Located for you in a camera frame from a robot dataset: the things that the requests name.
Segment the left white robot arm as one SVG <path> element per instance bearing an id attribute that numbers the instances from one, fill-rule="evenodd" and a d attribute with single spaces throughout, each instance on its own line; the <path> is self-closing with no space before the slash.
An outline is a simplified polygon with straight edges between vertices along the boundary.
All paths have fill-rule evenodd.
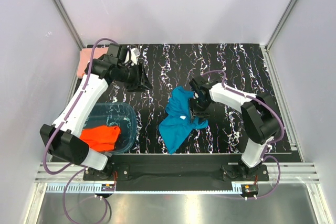
<path id="1" fill-rule="evenodd" d="M 77 165 L 105 170 L 108 157 L 93 150 L 80 139 L 84 123 L 94 105 L 114 82 L 124 84 L 128 92 L 144 92 L 152 89 L 143 64 L 139 61 L 140 52 L 126 45 L 111 43 L 107 52 L 99 58 L 91 56 L 84 70 L 81 84 L 68 105 L 51 125 L 43 124 L 40 136 L 45 145 L 43 156 L 44 170 L 52 175 L 64 171 L 51 171 L 47 166 L 47 155 L 67 162 L 67 167 Z"/>

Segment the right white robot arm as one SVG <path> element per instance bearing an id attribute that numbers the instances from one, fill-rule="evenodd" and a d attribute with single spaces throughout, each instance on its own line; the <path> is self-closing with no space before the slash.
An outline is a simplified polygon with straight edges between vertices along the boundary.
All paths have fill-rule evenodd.
<path id="1" fill-rule="evenodd" d="M 230 87 L 224 81 L 209 81 L 197 76 L 190 81 L 194 91 L 190 98 L 191 122 L 203 123 L 209 119 L 208 108 L 213 103 L 224 104 L 242 115 L 248 141 L 238 164 L 221 167 L 229 181 L 236 179 L 255 180 L 266 160 L 269 145 L 282 140 L 285 128 L 274 99 L 266 94 L 252 94 Z"/>

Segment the blue t-shirt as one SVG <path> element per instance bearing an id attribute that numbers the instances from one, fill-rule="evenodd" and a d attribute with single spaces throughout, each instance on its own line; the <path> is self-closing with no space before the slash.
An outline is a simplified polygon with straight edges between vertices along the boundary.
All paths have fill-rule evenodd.
<path id="1" fill-rule="evenodd" d="M 189 99 L 193 93 L 182 86 L 176 87 L 165 108 L 167 117 L 160 123 L 159 133 L 170 154 L 175 153 L 193 130 L 206 128 L 192 126 Z"/>

